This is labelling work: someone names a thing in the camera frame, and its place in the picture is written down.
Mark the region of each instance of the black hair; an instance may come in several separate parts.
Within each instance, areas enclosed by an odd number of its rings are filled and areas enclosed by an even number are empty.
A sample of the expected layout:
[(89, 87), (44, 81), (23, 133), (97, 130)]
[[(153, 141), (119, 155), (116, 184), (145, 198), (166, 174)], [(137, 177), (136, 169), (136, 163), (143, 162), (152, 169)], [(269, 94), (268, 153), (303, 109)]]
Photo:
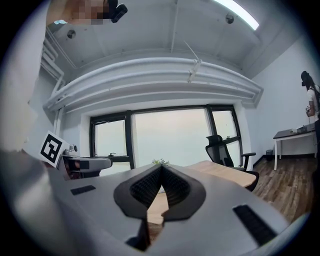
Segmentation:
[(111, 19), (111, 17), (114, 15), (116, 9), (117, 9), (117, 6), (118, 6), (118, 0), (108, 0), (108, 4), (109, 4), (109, 11), (106, 12), (104, 11), (103, 12), (103, 19), (104, 20), (109, 20)]

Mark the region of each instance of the chair armrest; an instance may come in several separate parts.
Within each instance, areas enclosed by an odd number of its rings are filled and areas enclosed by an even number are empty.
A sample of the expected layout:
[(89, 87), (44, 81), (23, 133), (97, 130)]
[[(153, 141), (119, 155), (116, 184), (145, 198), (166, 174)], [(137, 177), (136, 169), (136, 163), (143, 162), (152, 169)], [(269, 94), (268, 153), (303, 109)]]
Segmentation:
[(252, 156), (255, 156), (256, 153), (246, 153), (246, 154), (242, 154), (241, 156), (242, 157), (252, 157)]
[(247, 170), (248, 163), (249, 163), (249, 157), (255, 156), (256, 153), (247, 153), (247, 154), (242, 154), (241, 157), (245, 157), (244, 159), (244, 168)]

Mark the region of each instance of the black mesh chair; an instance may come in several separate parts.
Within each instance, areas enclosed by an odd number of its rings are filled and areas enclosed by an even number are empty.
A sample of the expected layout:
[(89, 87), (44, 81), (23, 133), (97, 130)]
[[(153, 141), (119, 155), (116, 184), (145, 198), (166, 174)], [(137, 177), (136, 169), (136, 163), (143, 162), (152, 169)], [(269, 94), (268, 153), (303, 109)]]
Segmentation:
[(252, 192), (257, 186), (259, 180), (259, 173), (256, 171), (247, 171), (247, 167), (249, 157), (255, 156), (256, 153), (242, 154), (241, 157), (244, 157), (244, 167), (235, 167), (234, 162), (232, 161), (231, 156), (229, 154), (227, 145), (223, 142), (222, 137), (220, 135), (213, 135), (206, 138), (209, 140), (209, 145), (205, 147), (205, 150), (211, 158), (212, 162), (236, 169), (241, 172), (252, 174), (256, 177), (255, 181), (251, 185), (246, 187), (246, 189)]

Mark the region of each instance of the trash can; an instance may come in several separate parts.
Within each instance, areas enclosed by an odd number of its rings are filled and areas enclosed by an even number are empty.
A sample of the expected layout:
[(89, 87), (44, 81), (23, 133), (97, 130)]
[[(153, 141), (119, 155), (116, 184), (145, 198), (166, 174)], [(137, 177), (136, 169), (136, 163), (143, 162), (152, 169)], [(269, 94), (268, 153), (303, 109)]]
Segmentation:
[(274, 151), (272, 149), (269, 149), (265, 152), (265, 158), (267, 161), (271, 161), (272, 158), (273, 158), (273, 154), (274, 154)]

